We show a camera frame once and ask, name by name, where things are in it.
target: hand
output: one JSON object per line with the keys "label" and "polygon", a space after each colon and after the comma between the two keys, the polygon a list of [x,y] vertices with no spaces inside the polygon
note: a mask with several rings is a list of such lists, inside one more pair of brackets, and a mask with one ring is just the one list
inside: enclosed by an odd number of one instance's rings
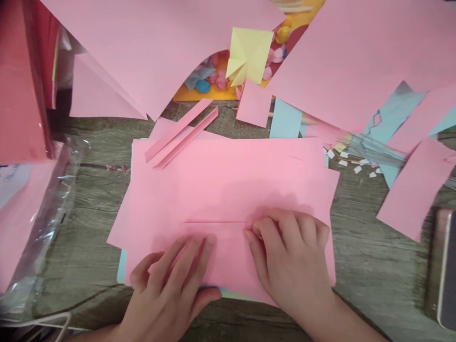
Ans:
{"label": "hand", "polygon": [[146,256],[130,275],[133,296],[122,323],[113,331],[113,339],[132,342],[180,340],[195,317],[210,302],[221,297],[216,288],[198,292],[215,241],[213,234],[204,240],[201,237],[180,238],[166,253]]}
{"label": "hand", "polygon": [[308,214],[280,209],[268,211],[246,231],[261,284],[303,328],[324,320],[335,307],[324,255],[329,233]]}

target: yellow figure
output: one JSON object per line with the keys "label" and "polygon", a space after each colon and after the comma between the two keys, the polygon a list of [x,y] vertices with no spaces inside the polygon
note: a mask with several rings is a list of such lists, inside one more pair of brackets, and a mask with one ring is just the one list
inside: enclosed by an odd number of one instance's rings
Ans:
{"label": "yellow figure", "polygon": [[291,18],[291,16],[286,16],[286,19],[284,20],[284,22],[282,23],[281,26],[282,27],[287,26],[287,27],[291,28],[292,24],[293,24],[293,19]]}
{"label": "yellow figure", "polygon": [[290,36],[290,28],[288,26],[283,26],[279,28],[277,31],[277,35],[275,36],[275,41],[279,44],[286,43],[288,37]]}

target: wooden surface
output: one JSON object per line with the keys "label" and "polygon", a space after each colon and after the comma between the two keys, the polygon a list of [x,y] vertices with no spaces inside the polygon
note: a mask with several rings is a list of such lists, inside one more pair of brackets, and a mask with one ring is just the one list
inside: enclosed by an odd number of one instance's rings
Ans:
{"label": "wooden surface", "polygon": [[[59,98],[64,107],[69,106],[67,95]],[[269,136],[268,129],[236,121],[231,109],[235,103],[219,106],[219,117],[208,131],[230,138]],[[172,103],[163,116],[178,120],[188,108]],[[47,253],[36,293],[29,298],[22,319],[72,310],[73,327],[95,329],[121,321],[132,294],[130,288],[116,283],[120,250],[106,243],[129,175],[107,171],[105,166],[129,166],[132,139],[147,137],[153,122],[53,116],[58,117],[54,131],[86,139],[91,151],[77,176],[74,207]],[[440,191],[419,244],[375,218],[387,192],[382,176],[369,179],[367,171],[356,175],[353,167],[344,168],[335,161],[330,167],[341,172],[331,211],[335,291],[393,341],[456,341],[456,332],[444,330],[423,312],[433,217],[436,207],[456,207],[455,192],[445,187]],[[308,338],[279,309],[222,299],[204,310],[183,340],[290,342]]]}

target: smartphone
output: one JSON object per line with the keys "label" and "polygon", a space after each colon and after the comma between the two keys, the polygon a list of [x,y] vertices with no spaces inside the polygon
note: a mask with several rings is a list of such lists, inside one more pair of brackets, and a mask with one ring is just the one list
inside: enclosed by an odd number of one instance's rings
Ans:
{"label": "smartphone", "polygon": [[456,210],[437,213],[429,267],[426,311],[456,331]]}

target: finger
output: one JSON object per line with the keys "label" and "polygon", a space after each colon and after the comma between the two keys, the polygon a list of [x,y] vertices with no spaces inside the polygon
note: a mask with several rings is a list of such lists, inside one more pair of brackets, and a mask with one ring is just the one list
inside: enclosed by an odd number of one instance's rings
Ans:
{"label": "finger", "polygon": [[165,283],[165,277],[167,276],[168,270],[170,269],[174,259],[177,257],[179,252],[185,246],[185,237],[177,239],[162,256],[160,261],[155,265],[149,276],[148,286],[151,287],[156,294],[159,294],[163,289]]}
{"label": "finger", "polygon": [[130,274],[130,283],[133,290],[142,292],[147,287],[147,279],[149,279],[149,268],[161,259],[164,252],[152,253],[144,257],[143,260],[134,268]]}
{"label": "finger", "polygon": [[210,255],[212,254],[212,251],[214,250],[216,241],[217,241],[217,238],[214,234],[209,234],[204,239],[202,252],[199,257],[196,269],[193,274],[190,274],[188,283],[184,286],[185,288],[183,290],[182,295],[185,296],[185,298],[191,302],[193,302],[193,299],[195,298],[195,294],[197,293],[197,291],[201,285],[201,281],[202,281],[204,275],[206,274]]}
{"label": "finger", "polygon": [[269,289],[269,274],[267,271],[266,263],[266,253],[263,243],[260,239],[250,230],[245,230],[244,234],[246,236],[248,245],[250,247],[250,252],[252,253],[253,262],[255,263],[256,275],[265,288],[266,291]]}
{"label": "finger", "polygon": [[188,325],[190,326],[191,322],[193,322],[193,320],[201,313],[201,311],[203,311],[206,306],[209,305],[210,302],[219,300],[221,297],[222,293],[216,287],[210,287],[197,293],[190,310]]}
{"label": "finger", "polygon": [[276,255],[285,252],[285,245],[280,238],[276,225],[269,217],[262,218],[253,224],[253,231],[263,238],[266,254]]}
{"label": "finger", "polygon": [[193,260],[195,259],[202,242],[203,239],[199,236],[194,236],[188,241],[186,247],[182,251],[182,255],[179,257],[176,265],[171,271],[170,278],[166,282],[163,292],[178,293],[179,295],[182,293],[182,286],[189,275],[191,265],[193,264]]}
{"label": "finger", "polygon": [[301,250],[304,247],[298,222],[293,212],[282,209],[271,209],[266,213],[279,224],[285,248],[289,251]]}
{"label": "finger", "polygon": [[304,243],[308,246],[315,246],[317,243],[316,219],[309,214],[300,212],[295,212],[294,214]]}

